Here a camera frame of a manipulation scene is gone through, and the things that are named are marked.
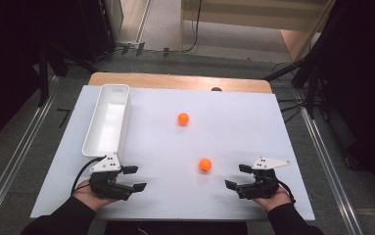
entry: gray floor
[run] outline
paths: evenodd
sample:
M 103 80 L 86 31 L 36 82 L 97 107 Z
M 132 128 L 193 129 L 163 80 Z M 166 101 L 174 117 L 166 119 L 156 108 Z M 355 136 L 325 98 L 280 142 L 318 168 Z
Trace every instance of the gray floor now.
M 159 2 L 159 0 L 153 1 L 152 10 L 157 8 L 157 5 L 154 4 Z M 150 21 L 147 22 L 143 33 L 146 48 L 156 50 L 156 48 L 172 47 L 174 42 L 165 41 L 166 38 L 170 37 L 163 35 L 174 33 L 174 31 L 169 29 L 167 34 L 164 34 L 164 31 L 157 29 L 154 35 L 151 26 L 156 24 L 152 23 L 154 20 L 151 20 L 151 18 L 158 19 L 158 17 L 150 15 L 149 18 Z M 206 28 L 211 25 L 203 24 L 203 26 Z M 193 55 L 172 53 L 164 58 L 160 52 L 144 51 L 141 56 L 137 57 L 134 51 L 130 51 L 125 55 L 116 53 L 105 57 L 94 66 L 100 71 L 110 72 L 148 72 L 258 79 L 283 68 L 289 63 L 286 48 L 277 31 L 265 30 L 264 33 L 263 30 L 258 31 L 258 43 L 247 42 L 253 43 L 249 46 L 255 49 L 251 50 L 253 54 L 248 55 L 246 48 L 233 50 L 231 48 L 234 48 L 234 45 L 228 46 L 231 44 L 226 44 L 229 41 L 236 40 L 227 36 L 227 32 L 223 34 L 223 37 L 219 37 L 221 39 L 218 39 L 224 38 L 225 42 L 209 41 L 210 38 L 216 36 L 217 33 L 211 33 L 215 30 L 215 27 L 213 27 L 212 30 L 206 30 L 208 33 L 201 34 L 199 50 Z M 224 30 L 230 30 L 229 33 L 232 33 L 232 31 L 238 33 L 237 30 L 235 31 L 232 28 Z M 249 33 L 248 31 L 245 32 L 244 28 L 238 30 L 241 33 Z M 12 185 L 2 201 L 0 206 L 1 235 L 19 234 L 31 222 L 29 215 L 67 126 L 67 123 L 62 125 L 66 113 L 58 111 L 58 109 L 72 110 L 81 87 L 87 84 L 90 78 L 90 73 L 79 66 L 69 64 L 69 68 L 70 72 L 67 77 L 58 78 L 59 85 L 56 88 L 57 92 L 53 103 L 25 154 L 22 166 L 18 173 L 13 176 Z M 296 90 L 290 84 L 292 77 L 292 74 L 288 73 L 271 82 L 273 92 L 278 98 L 296 98 Z M 22 109 L 0 133 L 0 176 L 15 153 L 23 134 L 37 111 L 38 98 L 37 92 L 23 105 Z M 333 166 L 337 170 L 350 202 L 356 211 L 363 234 L 375 234 L 375 177 L 367 171 L 352 171 L 346 168 L 344 152 L 336 141 L 333 130 L 318 114 L 318 110 L 315 111 L 316 124 L 332 159 Z M 284 118 L 287 118 L 293 112 L 285 113 Z M 349 234 L 307 130 L 303 115 L 296 115 L 286 126 L 316 216 L 316 221 L 311 222 L 311 224 L 319 226 L 325 234 Z M 249 222 L 248 225 L 252 235 L 273 234 L 269 223 L 266 221 L 253 221 Z M 104 221 L 95 221 L 89 234 L 102 234 L 104 227 Z

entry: ping pong ball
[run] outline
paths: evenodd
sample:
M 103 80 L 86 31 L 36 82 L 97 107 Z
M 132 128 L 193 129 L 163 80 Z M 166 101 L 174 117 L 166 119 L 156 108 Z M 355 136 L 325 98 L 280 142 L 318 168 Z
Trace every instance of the ping pong ball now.
M 209 159 L 201 159 L 199 167 L 203 171 L 209 171 L 211 169 L 211 161 Z
M 180 124 L 180 125 L 185 125 L 185 124 L 187 124 L 187 122 L 188 122 L 188 115 L 186 114 L 186 113 L 182 113 L 182 114 L 180 114 L 180 115 L 178 115 L 178 123 Z

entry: table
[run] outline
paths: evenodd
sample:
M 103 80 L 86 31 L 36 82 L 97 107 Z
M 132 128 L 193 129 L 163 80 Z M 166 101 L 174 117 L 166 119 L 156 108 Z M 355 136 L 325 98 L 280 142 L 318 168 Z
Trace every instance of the table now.
M 148 185 L 127 202 L 101 209 L 99 219 L 266 219 L 261 207 L 240 200 L 224 186 L 224 179 L 239 184 L 253 182 L 250 175 L 239 171 L 238 165 L 251 165 L 259 155 L 291 161 L 291 165 L 276 169 L 276 174 L 287 179 L 286 183 L 294 189 L 296 209 L 302 217 L 314 219 L 276 98 L 270 94 L 266 81 L 101 72 L 93 74 L 89 86 L 82 89 L 31 217 L 51 213 L 69 196 L 75 176 L 88 162 L 81 147 L 99 85 L 106 83 L 137 87 L 131 89 L 132 111 L 122 164 L 138 165 L 139 170 L 136 174 L 120 175 L 118 182 Z M 210 92 L 215 86 L 223 92 Z M 195 90 L 180 89 L 183 87 Z M 261 93 L 251 93 L 253 89 Z M 171 121 L 181 110 L 191 114 L 187 127 Z M 197 163 L 202 157 L 213 160 L 211 171 L 199 171 Z M 88 171 L 82 179 L 90 176 Z
M 183 50 L 184 21 L 197 20 L 199 1 L 181 1 L 180 51 Z M 322 30 L 334 3 L 335 0 L 203 0 L 200 22 L 281 29 L 295 62 L 302 57 L 315 33 Z

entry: human hand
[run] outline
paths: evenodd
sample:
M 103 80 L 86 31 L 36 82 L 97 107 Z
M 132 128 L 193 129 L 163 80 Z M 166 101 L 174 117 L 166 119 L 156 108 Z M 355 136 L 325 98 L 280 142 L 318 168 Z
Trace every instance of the human hand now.
M 90 189 L 89 179 L 83 180 L 77 185 L 77 190 L 74 191 L 73 196 L 95 212 L 101 207 L 117 201 L 108 198 L 101 199 L 96 196 Z
M 272 209 L 281 205 L 291 203 L 291 198 L 288 195 L 288 192 L 282 187 L 279 187 L 275 195 L 273 195 L 271 198 L 257 198 L 253 200 L 257 204 L 261 205 L 266 210 L 266 212 L 270 212 Z

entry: person's left hand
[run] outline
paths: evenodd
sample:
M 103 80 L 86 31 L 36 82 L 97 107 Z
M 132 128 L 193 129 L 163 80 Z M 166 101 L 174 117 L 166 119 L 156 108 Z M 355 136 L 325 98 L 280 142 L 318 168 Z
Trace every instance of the person's left hand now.
M 101 199 L 97 197 L 90 186 L 86 186 L 89 184 L 89 179 L 83 180 L 77 185 L 77 188 L 80 188 L 74 191 L 73 196 L 77 198 L 80 202 L 84 203 L 87 207 L 92 209 L 93 211 L 97 212 L 101 207 L 116 202 L 115 199 Z

